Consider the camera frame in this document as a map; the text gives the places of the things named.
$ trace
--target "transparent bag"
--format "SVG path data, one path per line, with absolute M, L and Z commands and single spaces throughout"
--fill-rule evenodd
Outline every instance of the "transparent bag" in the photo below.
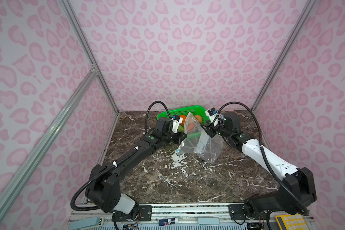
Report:
M 216 135 L 210 138 L 192 113 L 186 116 L 184 133 L 187 137 L 181 142 L 176 154 L 195 153 L 209 163 L 215 162 L 220 156 L 224 148 L 222 137 Z

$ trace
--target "green basket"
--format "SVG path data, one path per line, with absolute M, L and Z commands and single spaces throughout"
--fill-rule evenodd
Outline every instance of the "green basket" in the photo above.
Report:
M 203 108 L 200 105 L 192 105 L 192 106 L 188 106 L 188 107 L 184 107 L 184 108 L 176 108 L 176 109 L 172 109 L 169 110 L 170 115 L 185 115 L 187 116 L 188 113 L 192 113 L 193 115 L 199 115 L 202 117 L 203 119 L 203 123 L 205 123 L 207 120 L 210 120 L 207 116 L 206 116 L 206 110 L 205 108 Z M 160 117 L 168 117 L 166 112 L 162 112 L 157 116 L 157 119 L 159 119 Z

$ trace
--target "marble tabletop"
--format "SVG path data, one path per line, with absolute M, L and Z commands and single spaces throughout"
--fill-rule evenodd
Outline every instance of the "marble tabletop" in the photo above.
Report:
M 247 111 L 235 111 L 241 128 L 258 138 Z M 150 112 L 149 127 L 159 112 Z M 104 163 L 111 163 L 134 146 L 144 131 L 145 112 L 121 112 Z M 254 194 L 278 189 L 272 176 L 253 159 L 225 144 L 220 157 L 207 163 L 196 154 L 176 155 L 176 144 L 164 145 L 121 182 L 122 193 L 140 203 L 242 202 Z

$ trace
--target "metal beam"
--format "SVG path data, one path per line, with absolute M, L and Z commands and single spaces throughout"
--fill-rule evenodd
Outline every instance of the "metal beam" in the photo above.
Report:
M 26 185 L 28 179 L 32 176 L 32 173 L 40 164 L 46 152 L 50 149 L 52 143 L 58 136 L 61 129 L 64 127 L 68 118 L 78 106 L 79 101 L 87 92 L 88 87 L 91 85 L 93 80 L 96 79 L 96 74 L 97 73 L 95 71 L 90 71 L 87 74 L 86 78 L 82 81 L 78 89 L 64 105 L 64 108 L 52 122 L 49 129 L 42 136 L 36 147 L 32 150 L 22 166 L 18 169 L 13 179 L 0 194 L 0 223 L 22 191 L 23 187 Z
M 252 110 L 256 110 L 259 105 L 260 102 L 262 100 L 262 98 L 264 97 L 267 89 L 270 87 L 270 84 L 272 82 L 272 80 L 275 78 L 278 69 L 280 68 L 281 64 L 284 62 L 285 58 L 287 57 L 287 54 L 289 53 L 292 45 L 295 43 L 295 40 L 297 39 L 301 29 L 303 28 L 303 26 L 305 25 L 307 19 L 309 18 L 309 15 L 312 12 L 313 7 L 316 5 L 316 2 L 318 0 L 308 0 L 307 3 L 305 3 L 305 7 L 303 8 L 297 22 L 295 23 L 289 38 L 287 39 L 283 49 L 280 52 L 280 55 L 278 56 L 275 64 L 273 65 L 270 73 L 268 74 L 268 77 L 266 79 L 266 81 L 264 82 L 261 90 L 259 91 L 258 97 L 256 98 L 256 100 L 254 101 Z
M 81 46 L 83 47 L 83 50 L 84 50 L 88 60 L 90 61 L 92 66 L 95 68 L 95 71 L 97 72 L 97 77 L 101 82 L 102 88 L 103 88 L 108 100 L 110 101 L 112 108 L 114 109 L 115 113 L 118 114 L 119 110 L 116 107 L 115 101 L 114 101 L 113 97 L 111 96 L 111 92 L 106 85 L 106 81 L 103 78 L 103 76 L 99 70 L 100 68 L 97 65 L 96 59 L 93 56 L 93 53 L 92 53 L 91 48 L 87 42 L 87 39 L 84 36 L 83 30 L 82 30 L 80 24 L 78 23 L 77 16 L 74 12 L 72 5 L 70 4 L 69 0 L 59 0 L 59 2 L 60 2 L 60 5 L 62 6 L 62 8 L 64 10 L 64 13 L 68 17 L 68 20 L 69 20 L 71 26 L 73 27 L 74 32 L 75 32 Z

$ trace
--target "yellow calculator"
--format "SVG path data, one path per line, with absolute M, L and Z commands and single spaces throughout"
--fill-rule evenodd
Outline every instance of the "yellow calculator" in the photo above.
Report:
M 300 214 L 279 215 L 276 216 L 276 221 L 281 230 L 309 230 Z

